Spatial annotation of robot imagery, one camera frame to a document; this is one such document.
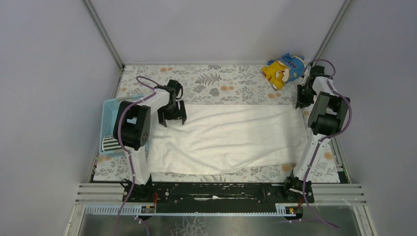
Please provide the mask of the white fluffy towel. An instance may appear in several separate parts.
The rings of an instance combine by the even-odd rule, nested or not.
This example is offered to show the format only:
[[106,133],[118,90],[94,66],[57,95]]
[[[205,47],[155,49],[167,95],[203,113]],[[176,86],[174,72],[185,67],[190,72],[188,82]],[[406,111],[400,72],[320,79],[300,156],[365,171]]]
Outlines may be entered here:
[[152,173],[219,175],[243,168],[295,164],[307,134],[291,105],[187,104],[186,121],[152,121]]

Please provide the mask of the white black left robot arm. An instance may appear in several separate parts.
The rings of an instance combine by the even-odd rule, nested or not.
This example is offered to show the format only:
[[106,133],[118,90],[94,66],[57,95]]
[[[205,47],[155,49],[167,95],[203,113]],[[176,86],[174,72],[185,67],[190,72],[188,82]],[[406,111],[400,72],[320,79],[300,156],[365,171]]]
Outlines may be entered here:
[[151,93],[136,101],[122,101],[115,121],[113,137],[119,142],[128,158],[132,172],[132,183],[144,185],[150,179],[147,166],[145,145],[150,138],[151,116],[164,127],[168,120],[187,119],[183,95],[183,86],[176,80],[169,80],[167,85],[146,85]]

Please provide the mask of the green white striped towel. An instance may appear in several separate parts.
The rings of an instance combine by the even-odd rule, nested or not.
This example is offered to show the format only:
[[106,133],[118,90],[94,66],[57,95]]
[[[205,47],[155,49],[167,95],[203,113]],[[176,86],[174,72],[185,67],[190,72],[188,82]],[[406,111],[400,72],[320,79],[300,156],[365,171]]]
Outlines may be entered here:
[[105,136],[101,141],[101,151],[109,152],[121,149],[119,141],[113,136]]

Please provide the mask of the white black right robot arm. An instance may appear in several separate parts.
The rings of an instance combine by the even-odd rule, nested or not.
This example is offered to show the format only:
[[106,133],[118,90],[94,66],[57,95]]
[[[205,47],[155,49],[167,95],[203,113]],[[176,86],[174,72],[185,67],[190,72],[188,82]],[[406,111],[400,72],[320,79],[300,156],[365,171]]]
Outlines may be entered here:
[[310,67],[305,83],[298,85],[296,103],[296,108],[313,106],[307,121],[308,143],[288,178],[290,191],[300,194],[310,191],[318,155],[330,138],[346,130],[350,124],[350,101],[336,90],[332,76],[325,74],[323,66]]

